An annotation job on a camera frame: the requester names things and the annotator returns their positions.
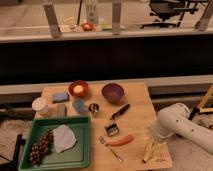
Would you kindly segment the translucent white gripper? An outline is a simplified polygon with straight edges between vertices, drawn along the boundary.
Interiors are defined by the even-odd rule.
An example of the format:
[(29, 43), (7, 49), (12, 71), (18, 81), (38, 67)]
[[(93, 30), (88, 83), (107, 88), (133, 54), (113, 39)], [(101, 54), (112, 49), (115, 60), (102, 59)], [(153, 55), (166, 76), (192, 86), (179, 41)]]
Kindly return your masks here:
[(157, 143), (163, 143), (172, 136), (170, 124), (167, 120), (155, 119), (151, 123), (149, 129), (150, 129), (153, 139)]

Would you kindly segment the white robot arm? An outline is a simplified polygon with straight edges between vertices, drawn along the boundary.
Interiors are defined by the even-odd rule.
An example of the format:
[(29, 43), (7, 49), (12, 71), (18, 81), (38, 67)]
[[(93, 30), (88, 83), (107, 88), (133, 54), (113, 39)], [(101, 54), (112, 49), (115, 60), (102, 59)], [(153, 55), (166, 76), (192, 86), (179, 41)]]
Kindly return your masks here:
[(183, 103), (175, 103), (157, 112), (157, 120), (150, 132), (157, 143), (163, 143), (173, 134), (192, 141), (213, 155), (213, 131), (189, 120), (190, 110)]

